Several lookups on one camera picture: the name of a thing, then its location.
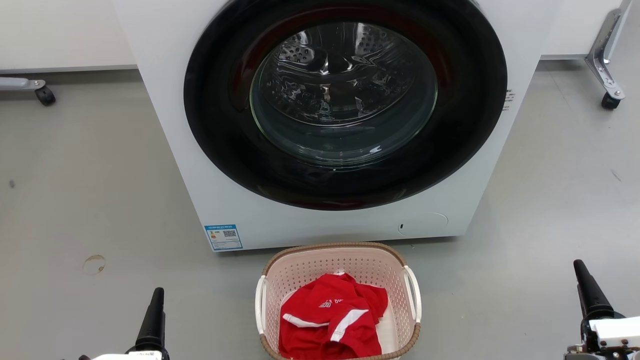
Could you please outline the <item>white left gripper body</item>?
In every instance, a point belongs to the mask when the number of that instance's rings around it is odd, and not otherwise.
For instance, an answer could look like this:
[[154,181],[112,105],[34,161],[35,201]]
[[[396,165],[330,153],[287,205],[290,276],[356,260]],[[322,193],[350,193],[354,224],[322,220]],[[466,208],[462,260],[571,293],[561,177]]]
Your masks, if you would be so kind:
[[158,350],[130,351],[128,353],[102,354],[94,358],[81,355],[78,360],[170,360],[165,352]]

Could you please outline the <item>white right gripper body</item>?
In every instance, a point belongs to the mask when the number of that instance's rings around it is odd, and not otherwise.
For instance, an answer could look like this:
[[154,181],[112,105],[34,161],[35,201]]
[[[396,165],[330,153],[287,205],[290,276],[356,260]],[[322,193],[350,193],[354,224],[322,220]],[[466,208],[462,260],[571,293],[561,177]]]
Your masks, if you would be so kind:
[[567,347],[565,360],[640,360],[640,316],[585,317],[581,344]]

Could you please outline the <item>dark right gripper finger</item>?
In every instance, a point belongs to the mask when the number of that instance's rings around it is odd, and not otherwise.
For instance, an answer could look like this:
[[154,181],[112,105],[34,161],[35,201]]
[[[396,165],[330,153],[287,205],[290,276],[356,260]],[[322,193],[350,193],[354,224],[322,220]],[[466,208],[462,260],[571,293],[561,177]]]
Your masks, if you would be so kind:
[[614,319],[615,310],[582,259],[573,261],[578,298],[584,321]]

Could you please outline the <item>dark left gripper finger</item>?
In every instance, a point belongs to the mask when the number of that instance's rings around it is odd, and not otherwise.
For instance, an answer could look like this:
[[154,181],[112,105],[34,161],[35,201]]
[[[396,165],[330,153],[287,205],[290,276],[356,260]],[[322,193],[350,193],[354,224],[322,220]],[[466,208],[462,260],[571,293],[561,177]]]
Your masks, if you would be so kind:
[[164,312],[164,299],[165,290],[162,287],[156,287],[135,340],[135,352],[158,351],[160,353],[168,353],[165,346],[166,314]]

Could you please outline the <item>pink perforated laundry basket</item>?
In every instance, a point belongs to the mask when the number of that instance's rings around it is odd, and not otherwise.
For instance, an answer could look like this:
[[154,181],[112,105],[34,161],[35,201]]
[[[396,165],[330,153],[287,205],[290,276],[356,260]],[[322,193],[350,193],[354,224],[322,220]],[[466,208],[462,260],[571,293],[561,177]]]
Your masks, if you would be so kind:
[[329,273],[345,272],[361,284],[385,289],[393,310],[399,349],[352,360],[400,360],[418,342],[422,298],[405,258],[386,244],[326,243],[279,251],[265,265],[254,292],[254,317],[260,342],[272,360],[279,353],[281,307],[302,286]]

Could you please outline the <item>blue energy label sticker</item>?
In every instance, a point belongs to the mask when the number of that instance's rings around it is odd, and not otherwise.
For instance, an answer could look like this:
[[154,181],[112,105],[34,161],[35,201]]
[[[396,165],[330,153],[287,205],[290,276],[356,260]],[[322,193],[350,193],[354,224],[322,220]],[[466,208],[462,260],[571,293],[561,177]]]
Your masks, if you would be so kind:
[[213,252],[243,250],[236,224],[205,225],[203,228]]

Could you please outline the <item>round white filter cover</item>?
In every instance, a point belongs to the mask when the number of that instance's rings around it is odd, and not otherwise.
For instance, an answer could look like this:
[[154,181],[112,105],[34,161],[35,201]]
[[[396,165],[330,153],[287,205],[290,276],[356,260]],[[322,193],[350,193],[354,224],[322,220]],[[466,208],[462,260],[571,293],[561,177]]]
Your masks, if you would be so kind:
[[400,221],[397,231],[408,239],[428,239],[445,236],[448,218],[437,212],[416,214]]

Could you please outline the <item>red shirt with white stripes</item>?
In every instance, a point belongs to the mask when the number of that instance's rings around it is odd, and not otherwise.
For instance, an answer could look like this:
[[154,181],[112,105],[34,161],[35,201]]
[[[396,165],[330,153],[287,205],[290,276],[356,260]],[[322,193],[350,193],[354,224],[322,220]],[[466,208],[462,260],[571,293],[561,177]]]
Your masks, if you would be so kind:
[[389,305],[387,290],[350,274],[327,273],[284,301],[279,354],[289,360],[347,360],[380,356],[377,325]]

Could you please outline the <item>black round washer door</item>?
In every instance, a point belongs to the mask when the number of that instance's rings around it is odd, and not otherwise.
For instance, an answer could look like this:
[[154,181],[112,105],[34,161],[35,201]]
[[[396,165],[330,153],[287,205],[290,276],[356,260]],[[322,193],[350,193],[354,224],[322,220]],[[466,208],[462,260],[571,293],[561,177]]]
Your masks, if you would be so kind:
[[[285,117],[253,92],[284,39],[339,22],[379,25],[433,66],[393,107],[352,124]],[[485,144],[508,88],[506,43],[473,0],[230,0],[186,66],[183,106],[210,161],[238,185],[292,207],[348,211],[411,198]]]

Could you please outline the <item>grey metal stand leg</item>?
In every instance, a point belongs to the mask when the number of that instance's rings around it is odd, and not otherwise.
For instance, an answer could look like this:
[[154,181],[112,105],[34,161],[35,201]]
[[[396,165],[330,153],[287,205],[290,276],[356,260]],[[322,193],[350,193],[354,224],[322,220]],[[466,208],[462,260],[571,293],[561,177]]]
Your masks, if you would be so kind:
[[605,93],[608,92],[613,98],[621,101],[626,98],[626,94],[617,84],[608,69],[608,64],[611,63],[611,55],[617,43],[619,32],[623,27],[624,18],[632,3],[633,0],[621,0],[621,4],[618,7],[606,14],[590,51],[584,59],[599,84],[604,88]]
[[38,91],[46,86],[45,80],[0,76],[0,92]]

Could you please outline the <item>steel washer drum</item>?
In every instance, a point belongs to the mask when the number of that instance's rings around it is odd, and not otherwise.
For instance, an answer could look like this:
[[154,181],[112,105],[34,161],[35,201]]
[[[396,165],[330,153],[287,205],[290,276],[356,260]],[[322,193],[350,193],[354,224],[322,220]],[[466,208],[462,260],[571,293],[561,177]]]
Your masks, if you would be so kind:
[[332,22],[276,45],[253,80],[256,98],[311,126],[351,125],[379,116],[434,67],[406,36],[373,23]]

